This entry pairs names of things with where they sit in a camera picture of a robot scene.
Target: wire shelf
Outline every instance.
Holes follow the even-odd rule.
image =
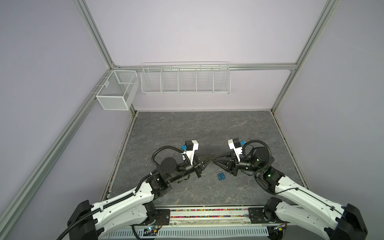
[[[129,110],[139,84],[136,71],[113,70],[96,97],[104,110]]]
[[[172,63],[161,67],[143,63],[141,90],[144,94],[228,94],[231,92],[229,63]]]

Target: gray table surface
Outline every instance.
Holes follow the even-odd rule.
[[[229,151],[227,141],[236,137],[244,141],[259,139],[266,142],[275,158],[272,166],[302,184],[268,111],[139,112],[115,173],[111,197],[134,188],[144,175],[155,169],[151,156],[159,147],[172,145],[180,148],[186,140],[197,140],[197,155],[220,155]],[[160,152],[156,160],[161,162],[165,157],[182,161],[181,155],[172,150]],[[226,179],[219,181],[218,169],[210,163],[201,178],[192,174],[189,180],[171,184],[172,190],[154,200],[155,205],[264,205],[273,196],[265,192],[252,176],[241,172],[236,177],[225,172]]]

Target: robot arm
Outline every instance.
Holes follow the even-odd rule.
[[[231,139],[231,142],[241,143],[237,138]],[[351,204],[344,207],[325,199],[276,170],[271,166],[274,161],[271,151],[262,141],[252,140],[243,144],[242,153],[253,142],[261,143],[264,147],[252,147],[249,154],[240,154],[238,158],[235,149],[228,144],[231,151],[218,157],[214,163],[234,176],[238,170],[253,172],[256,182],[265,191],[286,197],[305,209],[298,209],[273,197],[264,207],[266,220],[273,222],[280,219],[295,223],[324,239],[365,239],[368,231],[356,207]]]
[[[112,231],[130,225],[154,225],[157,210],[152,201],[170,191],[172,189],[170,183],[193,172],[200,177],[201,172],[214,159],[214,155],[195,155],[195,150],[198,149],[197,141],[186,141],[185,145],[188,148],[183,150],[172,146],[159,148],[152,155],[156,169],[143,177],[136,188],[92,205],[88,200],[80,203],[67,222],[68,228],[58,240],[67,233],[71,240],[97,240]],[[165,149],[178,151],[185,161],[177,163],[175,159],[167,157],[158,164],[154,158],[157,153]]]

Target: blue padlock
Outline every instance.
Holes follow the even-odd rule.
[[[221,171],[220,169],[217,170],[217,176],[218,176],[218,179],[219,179],[220,181],[225,179],[224,173],[223,173],[223,171]]]

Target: black cable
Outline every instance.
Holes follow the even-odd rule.
[[[288,191],[288,190],[291,190],[291,189],[296,189],[296,190],[299,190],[298,187],[292,187],[292,188],[288,188],[288,189],[285,189],[284,191],[281,191],[281,192],[277,192],[276,194],[280,194],[282,192],[285,192],[285,191]]]
[[[248,157],[251,154],[251,152],[249,152],[248,154],[245,154],[245,147],[251,143],[254,143],[254,142],[258,142],[258,143],[262,144],[268,150],[268,162],[269,162],[271,160],[271,157],[272,157],[271,149],[269,148],[269,146],[265,142],[263,142],[261,140],[251,140],[251,141],[246,142],[243,145],[243,149],[242,149],[243,150],[243,156]]]
[[[311,197],[313,197],[314,199],[316,199],[317,201],[323,203],[323,204],[326,205],[327,207],[330,207],[331,209],[335,210],[338,214],[340,214],[342,217],[344,217],[343,214],[341,214],[341,212],[337,211],[337,210],[335,209],[334,206],[328,205],[327,203],[321,201],[321,200],[318,199],[317,197],[313,196],[312,194],[307,193],[306,191],[304,191],[304,190],[302,190],[302,189],[300,189],[300,188],[298,188],[298,187],[288,188],[288,189],[285,189],[284,191],[277,192],[276,194],[280,194],[280,193],[282,193],[282,192],[285,192],[285,191],[288,191],[288,190],[291,190],[291,189],[296,189],[296,190],[299,190],[299,191],[302,191],[302,192],[308,194],[309,196],[311,196]]]
[[[191,162],[189,160],[189,157],[186,155],[186,154],[183,154],[183,156],[185,157],[184,159],[184,163],[187,165],[187,166],[190,166],[191,165]]]
[[[92,212],[88,213],[87,215],[83,216],[79,220],[75,221],[71,226],[69,226],[65,231],[63,231],[60,236],[57,238],[57,240],[62,240],[65,235],[67,235],[76,225],[78,225],[80,222],[84,221],[88,217],[92,216],[95,213],[100,212],[100,208],[93,210]]]
[[[165,150],[165,149],[172,149],[172,150],[174,150],[174,151],[176,151],[176,152],[183,153],[182,150],[180,150],[180,149],[178,149],[178,148],[175,148],[174,146],[163,146],[163,147],[157,149],[157,150],[152,154],[152,157],[151,157],[151,161],[153,162],[153,164],[154,164],[156,167],[158,167],[159,164],[156,162],[155,157],[156,157],[156,155],[157,155],[159,152],[161,152],[161,151],[163,151],[163,150]]]
[[[263,167],[259,168],[258,170],[254,171],[253,172],[253,176],[254,178],[256,179],[256,174],[258,174],[259,172],[262,172],[264,170],[266,170],[269,166],[271,165],[271,159],[268,159],[268,162],[266,164],[264,164]]]
[[[137,233],[136,233],[136,231],[135,231],[135,227],[134,227],[133,225],[132,225],[131,227],[132,227],[133,235],[135,235],[136,239],[137,239],[137,240],[142,240],[142,239],[139,237],[139,235],[137,235]]]
[[[164,219],[163,219],[163,217],[161,217],[161,216],[157,216],[157,217],[155,217],[155,219],[156,218],[161,218],[161,226],[159,227],[159,228],[157,228],[156,230],[157,230],[157,232],[159,232],[159,230],[161,229],[161,227],[163,226],[163,223],[164,223]]]
[[[181,180],[180,180],[180,179],[177,180],[177,183],[181,183],[181,182],[184,181],[184,180],[188,180],[190,176],[191,176],[191,175],[189,174],[187,178],[184,178],[184,179],[181,179]]]
[[[283,236],[281,237],[281,239],[283,239],[283,237],[285,236],[285,233],[287,232],[287,222],[284,222],[284,223],[285,223],[285,230],[283,232]]]
[[[241,170],[242,173],[244,173],[245,175],[248,175],[248,176],[252,176],[255,172],[251,173],[251,174],[248,174],[246,172],[244,172],[243,170]]]
[[[137,192],[137,191],[140,189],[140,186],[141,186],[141,184],[143,183],[143,181],[146,180],[149,176],[151,176],[151,174],[153,174],[153,173],[155,173],[155,172],[156,172],[156,170],[152,171],[150,174],[148,174],[148,175],[146,175],[145,177],[143,177],[143,178],[140,180],[139,184],[137,185],[137,187],[136,187],[136,189],[135,189],[135,192]],[[133,194],[133,192],[132,192],[132,193],[130,193],[130,194],[124,196],[124,197],[121,197],[121,198],[119,198],[119,199],[116,199],[115,201],[109,202],[109,203],[103,205],[103,209],[106,209],[106,208],[108,208],[108,207],[110,207],[110,206],[112,206],[112,205],[114,205],[114,204],[116,204],[116,203],[119,203],[119,202],[121,202],[121,201],[124,201],[124,200],[130,198],[130,197],[133,196],[133,195],[134,195],[134,194]],[[67,235],[67,234],[68,234],[68,233],[69,233],[69,232],[70,232],[76,225],[78,225],[78,224],[81,223],[82,221],[86,220],[88,217],[90,217],[90,216],[92,216],[93,214],[96,214],[96,213],[98,213],[98,212],[100,212],[100,211],[101,211],[101,208],[97,208],[97,209],[93,210],[92,212],[88,213],[87,215],[83,216],[83,217],[80,218],[79,220],[75,221],[71,226],[69,226],[66,230],[64,230],[64,231],[60,234],[60,236],[57,238],[57,240],[62,240],[62,239],[65,237],[65,235]]]

